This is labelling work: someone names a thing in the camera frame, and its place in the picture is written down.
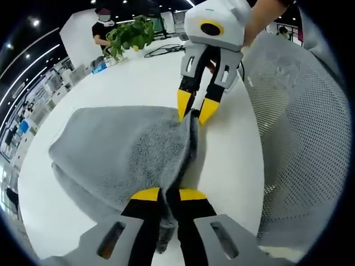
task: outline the black cable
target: black cable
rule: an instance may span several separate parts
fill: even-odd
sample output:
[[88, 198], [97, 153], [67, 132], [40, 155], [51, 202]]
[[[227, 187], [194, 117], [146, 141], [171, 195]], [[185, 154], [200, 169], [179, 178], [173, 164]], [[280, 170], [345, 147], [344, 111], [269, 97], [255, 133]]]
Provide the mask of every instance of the black cable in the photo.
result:
[[154, 51], [146, 54], [144, 56], [144, 58], [150, 58], [150, 57], [155, 57], [157, 55], [175, 53], [175, 52], [184, 51], [184, 50], [185, 50], [185, 48], [180, 44], [166, 44], [166, 45], [163, 45], [163, 46], [159, 47], [158, 49], [155, 49]]
[[243, 62], [240, 61], [240, 64], [242, 65], [242, 69], [243, 69], [243, 75], [242, 75], [242, 80], [244, 82], [244, 78], [245, 78], [245, 68], [244, 68], [244, 65], [243, 65]]

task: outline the yellow ring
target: yellow ring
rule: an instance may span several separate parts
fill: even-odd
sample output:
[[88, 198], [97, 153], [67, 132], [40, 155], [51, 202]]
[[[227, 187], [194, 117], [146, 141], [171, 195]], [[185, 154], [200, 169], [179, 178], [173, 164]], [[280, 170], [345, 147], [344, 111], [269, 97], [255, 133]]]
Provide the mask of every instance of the yellow ring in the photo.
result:
[[208, 20], [203, 20], [203, 21], [201, 21], [201, 23], [200, 23], [200, 28], [202, 27], [202, 25], [203, 24], [212, 24], [213, 26], [216, 26], [219, 30], [220, 30], [220, 34], [219, 35], [216, 35], [216, 36], [220, 36], [220, 35], [223, 35], [224, 34], [224, 28], [223, 28], [223, 26], [220, 24], [220, 23], [218, 23], [218, 22], [215, 22], [215, 21], [208, 21]]

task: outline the black shirt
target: black shirt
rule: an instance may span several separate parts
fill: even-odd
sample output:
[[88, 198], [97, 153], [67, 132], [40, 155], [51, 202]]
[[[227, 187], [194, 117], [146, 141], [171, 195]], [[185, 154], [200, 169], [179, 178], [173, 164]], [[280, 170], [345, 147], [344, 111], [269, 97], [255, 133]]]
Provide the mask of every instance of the black shirt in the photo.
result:
[[[106, 35], [114, 29], [114, 26], [112, 27], [105, 27], [103, 24], [100, 22], [96, 22], [95, 25], [93, 25], [92, 30], [93, 30], [93, 37], [96, 35], [100, 36], [101, 40], [106, 40]], [[106, 46], [101, 45], [102, 51], [106, 48]]]

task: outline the black ceiling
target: black ceiling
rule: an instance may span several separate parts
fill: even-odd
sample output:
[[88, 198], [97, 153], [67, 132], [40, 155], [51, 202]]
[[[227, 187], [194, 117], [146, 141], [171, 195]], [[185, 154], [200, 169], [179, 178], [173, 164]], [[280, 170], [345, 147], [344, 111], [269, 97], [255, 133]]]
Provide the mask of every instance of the black ceiling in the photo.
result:
[[[192, 0], [195, 4], [203, 1]], [[253, 6], [256, 0], [248, 0], [248, 2]], [[2, 44], [0, 46], [0, 74], [27, 46], [51, 30], [58, 27], [61, 28], [73, 13], [95, 7], [109, 8], [114, 20], [124, 21], [131, 19], [132, 14], [164, 12], [168, 11], [169, 7], [171, 10], [183, 10], [191, 8], [191, 5], [185, 0], [127, 0], [127, 3], [123, 3], [123, 0], [96, 0], [94, 4], [91, 3], [91, 0], [33, 0], [23, 1], [21, 4], [18, 1], [7, 1], [6, 13], [8, 15], [6, 21], [0, 24], [0, 44]], [[32, 22], [34, 19], [40, 20], [38, 27], [33, 27]], [[278, 21], [298, 25], [300, 22], [298, 9], [291, 7]], [[13, 45], [13, 49], [7, 47], [9, 43]], [[56, 44], [61, 43], [59, 31], [56, 31], [43, 38], [27, 51], [31, 55], [29, 59], [22, 55], [16, 60], [0, 80], [0, 100], [20, 72], [31, 64], [35, 58], [38, 58]], [[26, 81], [26, 79], [31, 80], [44, 67], [52, 67], [55, 60], [64, 56], [66, 56], [66, 52], [63, 45], [61, 45], [26, 72], [19, 80], [19, 84]], [[47, 63], [47, 60], [52, 58], [54, 61]], [[7, 109], [7, 106], [0, 106], [0, 120], [3, 117], [3, 113], [7, 112]]]

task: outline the wall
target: wall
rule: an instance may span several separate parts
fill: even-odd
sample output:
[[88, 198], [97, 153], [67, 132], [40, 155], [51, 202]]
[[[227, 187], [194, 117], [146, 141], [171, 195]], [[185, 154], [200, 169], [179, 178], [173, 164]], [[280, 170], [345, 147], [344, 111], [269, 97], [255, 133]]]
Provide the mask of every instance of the wall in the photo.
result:
[[75, 68], [88, 66], [102, 55], [101, 47], [94, 43], [92, 26], [97, 22], [94, 9], [73, 14], [59, 35]]

